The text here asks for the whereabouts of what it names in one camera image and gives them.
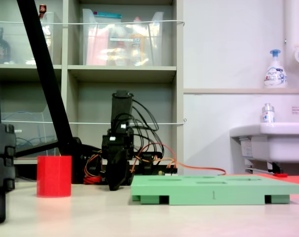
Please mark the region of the black pointed gripper jaw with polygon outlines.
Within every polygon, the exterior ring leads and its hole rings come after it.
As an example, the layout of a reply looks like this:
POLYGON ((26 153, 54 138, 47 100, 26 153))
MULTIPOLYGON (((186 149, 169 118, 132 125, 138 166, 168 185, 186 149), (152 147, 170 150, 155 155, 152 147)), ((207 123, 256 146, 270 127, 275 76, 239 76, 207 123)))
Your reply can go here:
POLYGON ((106 181, 111 191, 119 189, 120 185, 126 181, 129 174, 129 162, 120 159, 117 163, 108 161, 106 167, 106 181))

